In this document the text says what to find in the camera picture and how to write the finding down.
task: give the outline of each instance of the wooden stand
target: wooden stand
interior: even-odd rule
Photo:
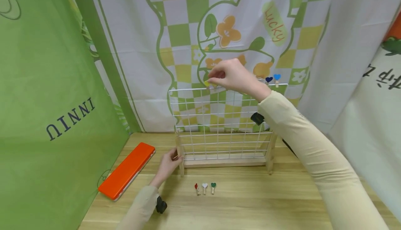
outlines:
[[[265,155],[267,172],[270,175],[273,174],[274,149],[276,141],[277,141],[277,134],[273,133],[272,136],[270,137],[269,144],[267,145],[267,151]]]
[[[269,174],[273,173],[274,148],[277,140],[275,132],[267,135],[265,142],[261,144],[260,149],[264,152],[251,153],[219,153],[205,155],[187,154],[185,156],[184,146],[181,144],[179,132],[176,135],[176,146],[179,156],[185,156],[184,161],[180,164],[180,175],[184,176],[185,168],[196,167],[235,167],[235,166],[266,166]]]
[[[176,146],[177,146],[178,157],[185,156],[184,147],[181,145],[180,132],[176,133]],[[180,164],[180,175],[181,175],[181,177],[184,177],[184,162],[185,162],[185,160],[182,161],[181,164]]]

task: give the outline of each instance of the hand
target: hand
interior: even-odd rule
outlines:
[[[270,88],[256,77],[235,58],[227,61],[220,61],[209,72],[208,82],[225,87],[240,93],[253,96],[258,102],[264,100],[272,92]]]
[[[159,170],[149,185],[159,188],[183,160],[184,156],[178,157],[177,148],[173,148],[168,153],[163,154]]]

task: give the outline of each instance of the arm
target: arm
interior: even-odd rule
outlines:
[[[312,176],[334,229],[388,229],[346,158],[283,95],[256,80],[236,60],[220,62],[209,77],[209,83],[248,93],[259,102],[266,123],[287,141]]]
[[[157,174],[148,186],[140,190],[127,214],[117,226],[117,230],[141,230],[143,228],[155,210],[160,186],[182,161],[183,157],[177,156],[177,148],[173,148],[163,155]]]

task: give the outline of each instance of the heart clothespin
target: heart clothespin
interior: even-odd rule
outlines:
[[[199,187],[198,187],[198,183],[195,184],[195,189],[196,189],[196,194],[197,195],[201,195],[201,192],[200,192]]]
[[[276,84],[276,88],[278,88],[278,80],[281,78],[281,74],[275,74],[273,75],[273,77],[275,78],[275,84]]]
[[[214,188],[216,187],[216,183],[211,183],[210,185],[212,186],[212,194],[214,194]]]
[[[272,81],[272,80],[273,80],[273,77],[267,77],[267,78],[266,78],[266,82],[267,82],[267,83],[269,83],[269,82]]]
[[[206,195],[206,187],[207,187],[207,183],[203,183],[203,195]]]
[[[206,88],[210,89],[210,85],[215,89],[217,85],[209,83],[207,80],[205,80],[204,84],[206,85]]]

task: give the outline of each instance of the blue heart clothespin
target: blue heart clothespin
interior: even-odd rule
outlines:
[[[281,78],[281,74],[274,74],[273,76],[276,79],[276,81],[275,81],[276,88],[278,88],[278,80]]]

